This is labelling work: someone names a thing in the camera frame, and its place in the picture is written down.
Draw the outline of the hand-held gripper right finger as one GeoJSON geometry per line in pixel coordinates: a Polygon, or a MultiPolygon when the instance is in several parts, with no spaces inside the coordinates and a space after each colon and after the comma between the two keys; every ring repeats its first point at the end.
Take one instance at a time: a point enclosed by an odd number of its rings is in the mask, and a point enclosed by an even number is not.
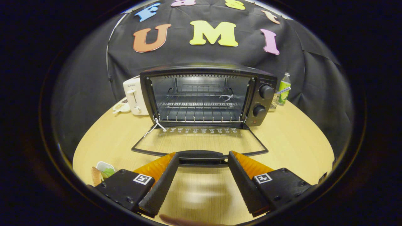
{"type": "Polygon", "coordinates": [[[273,170],[234,151],[229,153],[227,163],[253,217],[295,202],[314,187],[286,168],[273,170]]]}

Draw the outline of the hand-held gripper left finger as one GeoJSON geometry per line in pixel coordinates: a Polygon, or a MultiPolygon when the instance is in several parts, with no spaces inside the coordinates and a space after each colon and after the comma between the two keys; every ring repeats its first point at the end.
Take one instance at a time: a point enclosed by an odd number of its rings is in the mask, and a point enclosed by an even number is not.
{"type": "Polygon", "coordinates": [[[177,153],[170,153],[135,171],[121,169],[95,186],[111,201],[154,218],[169,191],[179,166],[177,153]]]}

